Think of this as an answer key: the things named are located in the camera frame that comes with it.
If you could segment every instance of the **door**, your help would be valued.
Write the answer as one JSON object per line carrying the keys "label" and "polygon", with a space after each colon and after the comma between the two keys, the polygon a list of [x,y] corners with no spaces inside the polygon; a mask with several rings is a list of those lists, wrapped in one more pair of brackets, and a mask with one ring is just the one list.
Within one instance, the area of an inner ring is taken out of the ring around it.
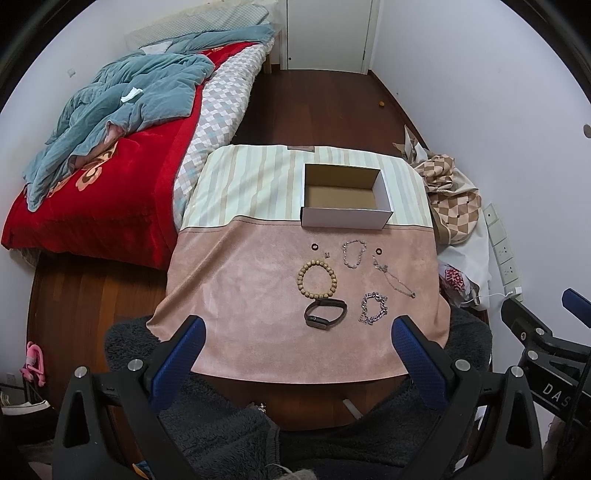
{"label": "door", "polygon": [[287,67],[361,72],[372,0],[287,0]]}

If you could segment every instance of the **blue comforter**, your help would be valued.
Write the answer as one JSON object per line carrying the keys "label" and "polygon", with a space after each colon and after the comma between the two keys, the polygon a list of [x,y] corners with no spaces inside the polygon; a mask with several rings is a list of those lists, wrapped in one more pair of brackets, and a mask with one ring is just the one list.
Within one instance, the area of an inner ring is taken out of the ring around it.
{"label": "blue comforter", "polygon": [[[46,146],[24,171],[28,209],[37,210],[51,188],[73,171],[73,156],[88,155],[105,139],[109,124],[127,135],[189,116],[195,87],[214,69],[197,52],[238,41],[265,43],[273,35],[269,24],[184,35],[173,39],[163,54],[140,50],[103,67],[70,98]],[[132,89],[141,92],[122,101]]]}

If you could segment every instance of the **door frame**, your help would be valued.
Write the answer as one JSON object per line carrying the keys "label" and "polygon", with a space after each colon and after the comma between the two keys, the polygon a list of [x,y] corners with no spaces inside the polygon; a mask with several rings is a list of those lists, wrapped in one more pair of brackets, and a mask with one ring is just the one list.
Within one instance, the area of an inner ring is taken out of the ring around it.
{"label": "door frame", "polygon": [[[284,20],[284,29],[285,29],[285,38],[281,44],[281,70],[287,70],[287,58],[289,54],[289,42],[290,42],[290,35],[289,35],[289,22],[288,22],[288,8],[287,2],[290,0],[280,0],[280,9],[283,14]],[[369,64],[371,62],[371,55],[374,49],[374,41],[375,41],[375,33],[378,27],[378,18],[379,18],[379,7],[382,3],[382,0],[372,0],[371,6],[369,7],[369,23],[368,23],[368,32],[365,37],[365,52],[363,54],[363,62],[361,64],[361,73],[363,75],[367,75],[369,70]]]}

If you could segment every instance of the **black wristband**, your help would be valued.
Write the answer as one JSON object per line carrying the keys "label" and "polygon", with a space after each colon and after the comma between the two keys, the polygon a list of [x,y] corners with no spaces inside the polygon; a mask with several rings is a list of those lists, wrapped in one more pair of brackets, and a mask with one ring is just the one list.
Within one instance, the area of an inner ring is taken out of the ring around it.
{"label": "black wristband", "polygon": [[[327,320],[322,317],[310,315],[310,311],[316,307],[338,307],[343,309],[343,313],[335,320]],[[308,327],[318,328],[320,330],[328,330],[338,324],[347,315],[347,304],[339,299],[318,299],[310,303],[304,312],[304,318]]]}

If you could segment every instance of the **white box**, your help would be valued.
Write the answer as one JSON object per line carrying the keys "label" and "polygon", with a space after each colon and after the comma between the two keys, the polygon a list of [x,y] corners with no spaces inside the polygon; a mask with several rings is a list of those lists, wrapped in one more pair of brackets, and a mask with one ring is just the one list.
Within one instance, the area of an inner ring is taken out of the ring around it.
{"label": "white box", "polygon": [[392,216],[381,170],[316,163],[303,170],[302,226],[381,230]]}

